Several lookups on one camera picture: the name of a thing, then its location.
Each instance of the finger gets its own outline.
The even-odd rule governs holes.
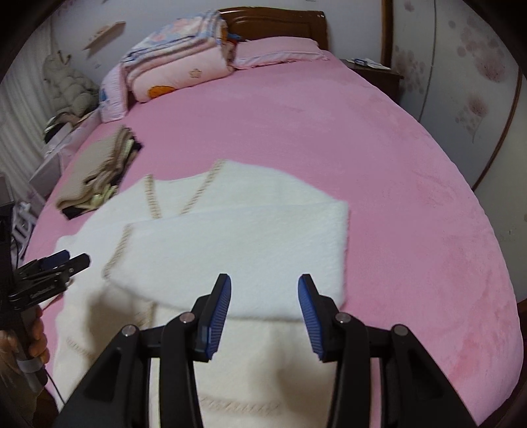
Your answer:
[[[40,359],[42,360],[43,364],[47,364],[50,362],[50,350],[46,348],[46,350],[40,354]]]
[[[7,332],[4,330],[0,330],[0,351],[11,351],[11,343],[9,343]]]
[[[7,335],[7,340],[9,342],[9,347],[11,348],[11,351],[15,352],[18,349],[18,340],[16,339],[16,336],[9,334]]]
[[[43,334],[39,340],[31,344],[29,348],[29,353],[32,357],[38,357],[40,354],[42,354],[46,350],[46,348],[47,348],[47,337],[45,334]]]
[[[35,340],[39,340],[44,333],[44,322],[37,318],[31,326],[31,334]]]

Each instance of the pink bed sheet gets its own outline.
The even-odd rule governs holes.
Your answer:
[[[328,56],[238,71],[136,105],[123,120],[100,125],[83,148],[123,123],[144,144],[123,189],[148,173],[182,178],[226,158],[286,171],[348,201],[344,310],[372,326],[408,325],[481,423],[510,395],[523,358],[494,232],[423,127]],[[54,208],[61,182],[27,260],[51,254],[89,217],[67,221]],[[61,305],[44,315],[51,350]]]

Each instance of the floral wallpaper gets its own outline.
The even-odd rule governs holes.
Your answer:
[[[60,7],[57,10],[57,15],[61,16],[66,13],[66,11],[71,8],[77,0],[66,0],[64,3],[60,5]]]
[[[473,186],[511,112],[518,65],[463,0],[395,0],[392,67],[401,106]]]

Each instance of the wooden frame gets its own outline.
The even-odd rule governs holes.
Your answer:
[[[264,37],[306,37],[329,50],[326,16],[321,11],[290,11],[272,7],[231,7],[220,9],[229,31],[247,40]]]
[[[392,53],[394,48],[394,1],[382,0],[383,36],[380,63],[392,67]]]
[[[520,318],[522,336],[527,339],[527,299],[518,303],[518,316]]]
[[[500,139],[498,140],[496,144],[496,148],[492,152],[492,155],[489,161],[487,162],[487,165],[485,165],[485,168],[483,168],[483,171],[481,172],[480,176],[476,180],[476,183],[474,183],[474,185],[472,186],[473,192],[476,191],[477,187],[481,184],[481,182],[487,175],[487,172],[490,170],[492,163],[496,159],[496,156],[499,153],[501,146],[503,145],[503,142],[505,141],[505,138],[507,137],[507,134],[509,133],[509,128],[511,127],[512,120],[514,119],[514,115],[516,113],[516,107],[518,106],[518,102],[520,100],[520,92],[522,90],[522,78],[523,78],[522,69],[518,67],[518,78],[516,80],[516,92],[514,94],[514,99],[512,100],[511,111],[509,112],[509,117],[507,118],[507,121],[503,128],[503,132],[501,133]]]

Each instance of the white wall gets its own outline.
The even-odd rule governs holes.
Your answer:
[[[71,65],[95,82],[135,43],[177,17],[232,6],[324,11],[331,51],[341,58],[380,60],[381,0],[66,0],[53,15],[54,36]],[[124,32],[90,55],[82,48],[102,26],[126,21]]]
[[[511,127],[476,190],[500,243],[517,301],[527,298],[527,80]]]

